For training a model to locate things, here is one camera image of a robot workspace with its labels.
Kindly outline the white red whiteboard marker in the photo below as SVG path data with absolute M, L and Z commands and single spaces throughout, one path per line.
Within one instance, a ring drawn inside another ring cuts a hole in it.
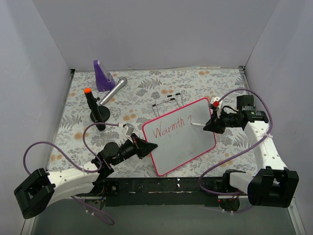
M 205 124 L 200 124 L 200 123 L 191 123 L 192 125 L 195 125 L 195 126 L 200 126 L 200 127 L 205 127 L 206 125 Z

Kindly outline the pink framed whiteboard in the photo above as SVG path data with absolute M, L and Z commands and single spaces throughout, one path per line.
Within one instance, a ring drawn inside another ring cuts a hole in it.
M 215 134 L 196 125 L 205 124 L 210 115 L 209 100 L 203 97 L 143 124 L 145 140 L 158 145 L 151 152 L 157 176 L 215 148 Z

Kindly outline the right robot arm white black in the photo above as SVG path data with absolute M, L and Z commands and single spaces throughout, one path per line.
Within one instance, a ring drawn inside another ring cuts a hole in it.
M 256 158 L 257 173 L 250 176 L 240 170 L 227 170 L 221 182 L 222 191 L 246 194 L 253 206 L 287 208 L 299 182 L 296 171 L 289 170 L 282 161 L 270 135 L 269 116 L 258 111 L 252 95 L 237 97 L 237 108 L 231 113 L 224 110 L 222 101 L 214 98 L 209 103 L 210 120 L 203 130 L 222 134 L 226 128 L 242 128 L 248 137 Z

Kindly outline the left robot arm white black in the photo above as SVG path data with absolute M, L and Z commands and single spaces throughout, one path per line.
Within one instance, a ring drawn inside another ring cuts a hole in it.
M 14 195 L 25 219 L 42 213 L 49 205 L 78 194 L 100 195 L 104 190 L 101 180 L 114 172 L 113 166 L 136 155 L 140 159 L 158 147 L 136 134 L 119 146 L 107 143 L 92 161 L 66 170 L 46 172 L 36 169 L 14 190 Z

